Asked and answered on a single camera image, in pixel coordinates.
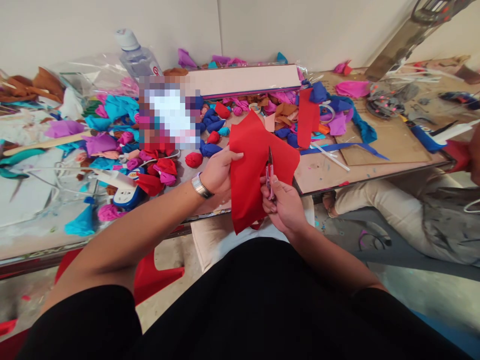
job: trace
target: white wall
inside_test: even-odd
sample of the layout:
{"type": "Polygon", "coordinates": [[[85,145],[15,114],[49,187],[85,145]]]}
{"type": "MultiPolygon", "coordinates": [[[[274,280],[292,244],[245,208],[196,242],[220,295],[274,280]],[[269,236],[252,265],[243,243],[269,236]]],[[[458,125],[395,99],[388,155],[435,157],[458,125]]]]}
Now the white wall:
{"type": "Polygon", "coordinates": [[[3,0],[0,69],[33,77],[38,66],[119,52],[114,32],[128,27],[162,69],[188,49],[200,65],[220,55],[217,0],[3,0]]]}
{"type": "MultiPolygon", "coordinates": [[[[223,53],[247,61],[275,59],[331,70],[352,59],[368,66],[410,16],[415,0],[219,0],[223,53]]],[[[445,24],[413,53],[413,61],[480,55],[480,1],[445,24]]]]}

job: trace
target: wristwatch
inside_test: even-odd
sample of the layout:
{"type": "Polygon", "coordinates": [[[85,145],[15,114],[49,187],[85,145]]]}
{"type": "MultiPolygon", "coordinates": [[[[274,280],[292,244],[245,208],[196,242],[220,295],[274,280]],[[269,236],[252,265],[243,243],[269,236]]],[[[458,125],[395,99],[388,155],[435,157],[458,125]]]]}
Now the wristwatch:
{"type": "Polygon", "coordinates": [[[197,193],[200,194],[205,199],[210,199],[214,194],[212,194],[203,184],[202,181],[200,180],[200,174],[199,172],[192,180],[191,184],[193,185],[193,188],[197,193]]]}

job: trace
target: hand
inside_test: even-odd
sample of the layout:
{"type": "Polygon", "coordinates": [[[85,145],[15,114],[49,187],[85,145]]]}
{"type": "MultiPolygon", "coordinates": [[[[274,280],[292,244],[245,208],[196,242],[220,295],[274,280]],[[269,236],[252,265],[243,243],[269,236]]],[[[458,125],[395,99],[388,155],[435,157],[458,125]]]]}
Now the hand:
{"type": "Polygon", "coordinates": [[[284,233],[287,237],[294,236],[296,233],[309,227],[305,217],[302,200],[294,187],[279,181],[276,175],[270,179],[270,187],[275,194],[275,203],[268,199],[270,191],[265,184],[266,177],[260,178],[263,186],[260,191],[263,195],[263,210],[268,214],[275,227],[284,233]]]}
{"type": "Polygon", "coordinates": [[[230,189],[230,164],[240,160],[244,153],[230,151],[228,145],[213,155],[200,175],[200,181],[212,194],[223,193],[230,189]]]}

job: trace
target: black shirt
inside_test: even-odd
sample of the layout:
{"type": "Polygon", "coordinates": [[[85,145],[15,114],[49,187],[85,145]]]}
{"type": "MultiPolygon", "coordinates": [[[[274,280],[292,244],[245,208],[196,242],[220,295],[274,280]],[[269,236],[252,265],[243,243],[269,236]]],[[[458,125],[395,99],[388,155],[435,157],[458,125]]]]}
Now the black shirt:
{"type": "Polygon", "coordinates": [[[142,335],[134,298],[104,285],[59,302],[18,359],[469,359],[387,292],[335,292],[286,242],[230,251],[142,335]]]}

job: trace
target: scissors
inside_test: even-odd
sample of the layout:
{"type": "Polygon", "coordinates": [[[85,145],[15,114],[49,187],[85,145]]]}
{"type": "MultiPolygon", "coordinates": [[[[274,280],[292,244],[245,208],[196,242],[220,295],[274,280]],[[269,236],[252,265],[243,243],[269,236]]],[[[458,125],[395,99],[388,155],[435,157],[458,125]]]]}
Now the scissors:
{"type": "Polygon", "coordinates": [[[268,200],[273,200],[275,198],[274,191],[270,186],[270,179],[274,176],[274,159],[272,157],[272,149],[268,147],[268,160],[265,164],[265,175],[266,175],[266,187],[270,190],[270,195],[268,200]]]}

